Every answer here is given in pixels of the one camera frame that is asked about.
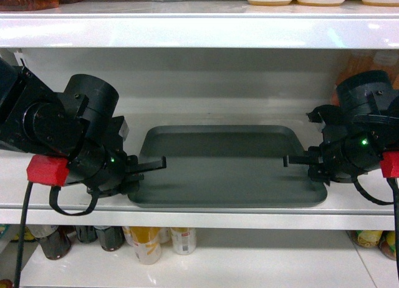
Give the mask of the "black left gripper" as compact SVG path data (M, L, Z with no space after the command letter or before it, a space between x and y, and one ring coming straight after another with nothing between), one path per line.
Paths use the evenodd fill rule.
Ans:
M123 116L91 123L82 148L68 164L67 183L82 183L88 193L99 191L101 197L129 194L135 192L138 182L144 179L139 173L166 168L165 156L158 161L137 164L137 156L127 155L123 143L128 131Z

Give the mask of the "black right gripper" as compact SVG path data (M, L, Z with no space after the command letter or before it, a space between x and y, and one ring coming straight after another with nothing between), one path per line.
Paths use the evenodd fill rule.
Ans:
M284 167L310 165L309 178L330 186L330 183L352 183L356 177L379 168L384 147L380 137L359 125L325 125L320 131L323 142L310 147L318 159L312 164L308 156L282 157Z

